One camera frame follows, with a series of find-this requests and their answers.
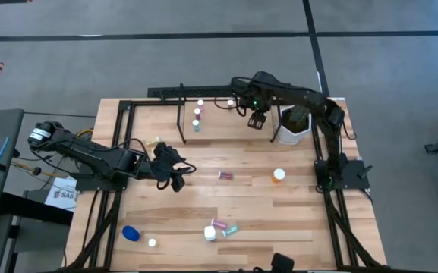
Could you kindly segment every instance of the white cap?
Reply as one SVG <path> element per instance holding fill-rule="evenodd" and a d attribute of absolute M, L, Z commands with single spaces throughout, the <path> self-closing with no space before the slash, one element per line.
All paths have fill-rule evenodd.
<path fill-rule="evenodd" d="M 154 239 L 150 239 L 150 240 L 148 241 L 148 246 L 155 247 L 155 245 L 156 245 L 156 240 L 154 240 Z"/>
<path fill-rule="evenodd" d="M 216 229 L 213 226 L 205 227 L 203 230 L 203 235 L 207 240 L 215 240 L 216 239 Z"/>
<path fill-rule="evenodd" d="M 277 180 L 285 179 L 285 176 L 286 176 L 285 170 L 283 170 L 283 169 L 276 169 L 276 170 L 274 170 L 274 177 Z"/>

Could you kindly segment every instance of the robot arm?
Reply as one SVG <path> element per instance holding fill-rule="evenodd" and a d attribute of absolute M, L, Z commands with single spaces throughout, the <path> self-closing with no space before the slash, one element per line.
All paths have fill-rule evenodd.
<path fill-rule="evenodd" d="M 173 166 L 184 163 L 185 158 L 180 157 L 176 149 L 165 143 L 158 143 L 154 149 L 154 160 L 146 152 L 133 149 L 123 149 L 118 146 L 108 148 L 89 140 L 77 137 L 63 128 L 58 122 L 45 121 L 37 123 L 35 129 L 28 138 L 30 150 L 36 152 L 58 152 L 68 156 L 92 169 L 93 176 L 100 180 L 112 179 L 116 176 L 131 177 L 134 179 L 156 179 L 158 182 L 172 180 L 175 192 L 184 186 L 183 174 L 191 173 L 191 168 L 179 168 Z M 82 177 L 82 174 L 71 174 L 74 178 Z"/>
<path fill-rule="evenodd" d="M 304 87 L 295 87 L 278 81 L 273 75 L 259 71 L 252 79 L 235 77 L 231 81 L 232 93 L 238 98 L 240 108 L 253 110 L 248 126 L 260 130 L 266 120 L 265 113 L 271 109 L 273 97 L 286 104 L 303 105 L 308 108 L 325 135 L 328 151 L 328 177 L 342 180 L 342 169 L 346 163 L 345 154 L 340 153 L 339 137 L 344 121 L 344 111 L 322 93 Z"/>

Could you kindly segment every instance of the blue lid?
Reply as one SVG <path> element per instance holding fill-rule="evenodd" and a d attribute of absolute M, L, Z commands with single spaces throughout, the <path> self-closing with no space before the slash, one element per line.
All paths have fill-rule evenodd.
<path fill-rule="evenodd" d="M 122 229 L 122 235 L 124 238 L 136 242 L 140 239 L 140 233 L 136 230 L 136 228 L 131 226 L 125 226 Z"/>

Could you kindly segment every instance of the table leg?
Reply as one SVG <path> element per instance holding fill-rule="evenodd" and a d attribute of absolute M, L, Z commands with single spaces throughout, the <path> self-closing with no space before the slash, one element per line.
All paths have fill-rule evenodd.
<path fill-rule="evenodd" d="M 11 214 L 68 226 L 74 217 L 73 212 L 48 206 L 10 193 L 1 194 L 0 214 Z"/>

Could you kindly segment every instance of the white label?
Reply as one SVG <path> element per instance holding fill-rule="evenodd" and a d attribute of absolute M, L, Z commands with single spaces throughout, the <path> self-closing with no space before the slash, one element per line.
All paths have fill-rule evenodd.
<path fill-rule="evenodd" d="M 33 132 L 34 133 L 38 133 L 39 135 L 42 135 L 44 137 L 50 137 L 51 136 L 51 134 L 49 132 L 44 131 L 44 130 L 40 130 L 38 128 L 33 129 Z"/>
<path fill-rule="evenodd" d="M 42 140 L 43 138 L 43 136 L 40 136 L 38 133 L 31 133 L 30 137 L 37 140 Z"/>

